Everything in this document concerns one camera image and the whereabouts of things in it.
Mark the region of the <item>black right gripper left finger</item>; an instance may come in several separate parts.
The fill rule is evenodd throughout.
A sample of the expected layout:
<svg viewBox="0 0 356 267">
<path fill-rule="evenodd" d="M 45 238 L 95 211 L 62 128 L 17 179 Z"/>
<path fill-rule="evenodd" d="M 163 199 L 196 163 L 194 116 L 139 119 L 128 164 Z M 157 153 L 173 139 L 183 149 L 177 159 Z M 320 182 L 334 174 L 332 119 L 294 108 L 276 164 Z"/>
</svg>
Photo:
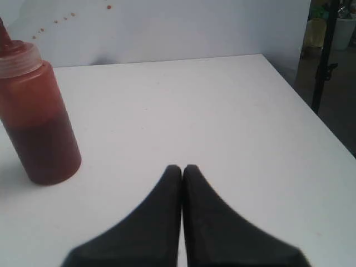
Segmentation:
<svg viewBox="0 0 356 267">
<path fill-rule="evenodd" d="M 181 169 L 169 165 L 146 199 L 118 224 L 74 248 L 63 266 L 177 266 Z"/>
</svg>

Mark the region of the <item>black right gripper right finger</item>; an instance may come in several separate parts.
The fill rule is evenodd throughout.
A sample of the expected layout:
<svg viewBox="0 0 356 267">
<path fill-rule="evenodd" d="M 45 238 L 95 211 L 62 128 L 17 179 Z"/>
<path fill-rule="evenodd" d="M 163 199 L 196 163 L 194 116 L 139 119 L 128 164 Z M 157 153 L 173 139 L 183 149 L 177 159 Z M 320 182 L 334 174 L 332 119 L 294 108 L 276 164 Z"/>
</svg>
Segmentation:
<svg viewBox="0 0 356 267">
<path fill-rule="evenodd" d="M 235 212 L 196 165 L 186 166 L 182 181 L 188 266 L 310 266 L 301 250 Z"/>
</svg>

